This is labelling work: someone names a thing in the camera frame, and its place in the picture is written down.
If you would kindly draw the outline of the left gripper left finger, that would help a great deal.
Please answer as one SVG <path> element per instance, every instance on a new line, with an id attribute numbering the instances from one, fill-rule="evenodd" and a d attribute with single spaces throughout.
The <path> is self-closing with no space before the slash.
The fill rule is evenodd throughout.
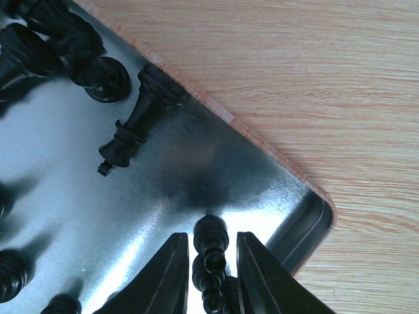
<path id="1" fill-rule="evenodd" d="M 189 239 L 173 233 L 138 275 L 96 313 L 186 313 Z"/>

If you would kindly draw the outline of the black pawn piece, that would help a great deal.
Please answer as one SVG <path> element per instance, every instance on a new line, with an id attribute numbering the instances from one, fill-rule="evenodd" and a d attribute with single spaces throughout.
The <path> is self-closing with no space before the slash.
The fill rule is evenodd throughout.
<path id="1" fill-rule="evenodd" d="M 225 251 L 229 245 L 224 221 L 214 215 L 201 218 L 194 227 L 192 282 L 202 293 L 206 313 L 239 313 L 237 278 L 227 274 Z"/>

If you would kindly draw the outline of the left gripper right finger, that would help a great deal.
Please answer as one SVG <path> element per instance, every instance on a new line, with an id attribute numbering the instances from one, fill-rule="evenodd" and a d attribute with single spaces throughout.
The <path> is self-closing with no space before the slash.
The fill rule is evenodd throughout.
<path id="1" fill-rule="evenodd" d="M 241 313 L 333 313 L 305 289 L 251 232 L 236 239 Z"/>

